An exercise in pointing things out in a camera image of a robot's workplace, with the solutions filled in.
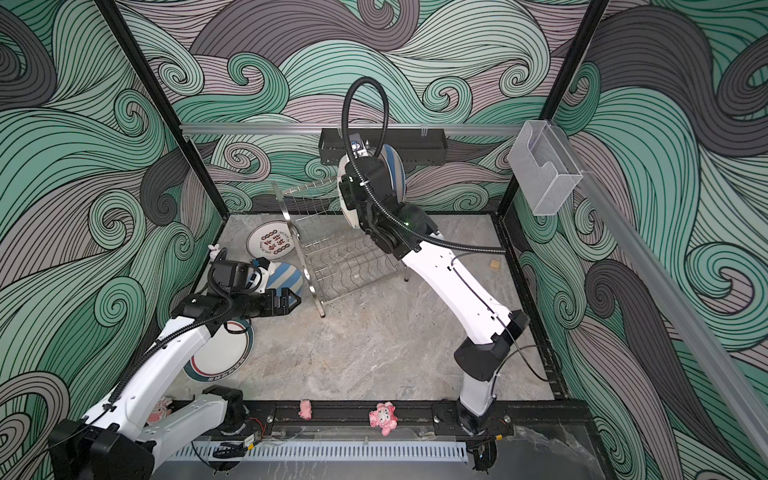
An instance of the dish rack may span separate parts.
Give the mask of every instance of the dish rack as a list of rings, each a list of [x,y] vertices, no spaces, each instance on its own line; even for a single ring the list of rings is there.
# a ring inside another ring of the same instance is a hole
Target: dish rack
[[[340,211],[339,201],[317,198],[317,191],[336,192],[336,178],[325,178],[308,184],[281,190],[276,182],[273,189],[280,210],[288,223],[304,276],[321,317],[323,305],[370,283],[403,272],[405,265],[384,253],[360,229],[352,228]],[[288,210],[285,198],[292,202]]]

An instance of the pig figurine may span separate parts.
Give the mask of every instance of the pig figurine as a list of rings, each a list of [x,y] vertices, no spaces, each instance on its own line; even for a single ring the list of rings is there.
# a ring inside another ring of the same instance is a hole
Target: pig figurine
[[[387,436],[397,427],[397,417],[395,416],[395,406],[392,402],[379,403],[376,410],[368,414],[372,427],[381,427],[382,435]]]
[[[312,404],[309,400],[302,400],[299,404],[299,416],[305,420],[312,419]]]

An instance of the clear plastic box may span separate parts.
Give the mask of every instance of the clear plastic box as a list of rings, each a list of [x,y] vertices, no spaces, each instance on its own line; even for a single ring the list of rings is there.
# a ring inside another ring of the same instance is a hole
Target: clear plastic box
[[[581,180],[577,153],[563,130],[528,120],[507,159],[534,215],[556,215]]]

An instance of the plate with red rim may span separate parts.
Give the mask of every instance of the plate with red rim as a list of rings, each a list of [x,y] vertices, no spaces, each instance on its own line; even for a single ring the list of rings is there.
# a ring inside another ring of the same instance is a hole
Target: plate with red rim
[[[293,244],[288,223],[276,220],[258,226],[248,236],[246,249],[253,258],[264,257],[275,260],[291,253],[296,246]]]
[[[253,348],[253,329],[247,321],[232,319],[227,322],[230,330],[246,330],[245,333],[229,333],[224,325],[200,348],[184,366],[184,372],[198,382],[216,382],[233,374],[248,359]]]

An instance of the green wave mural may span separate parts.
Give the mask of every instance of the green wave mural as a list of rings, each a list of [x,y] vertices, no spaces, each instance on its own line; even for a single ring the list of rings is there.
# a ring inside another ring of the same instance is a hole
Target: green wave mural
[[[555,122],[768,399],[768,2],[609,4]],[[618,478],[768,478],[577,187],[511,236]]]
[[[156,334],[221,219],[92,0],[0,5],[0,477],[16,479]],[[44,455],[21,478],[49,476]]]
[[[387,91],[390,121],[417,124],[537,118],[567,51],[560,47],[574,37],[587,3],[118,1],[183,122],[279,115],[279,121],[338,123],[347,89],[368,75]],[[358,91],[351,118],[381,121],[373,89]],[[408,192],[415,193],[406,199],[429,210],[495,211],[511,170],[503,157],[497,161],[498,152],[488,158],[488,147],[506,140],[450,139],[449,161],[465,168],[428,167],[428,175],[407,167]],[[215,149],[201,151],[234,212],[276,210],[273,180],[288,188],[336,174],[314,167],[317,137],[200,135],[196,142]],[[324,207],[334,200],[330,192],[313,198]],[[307,198],[290,200],[300,205]]]

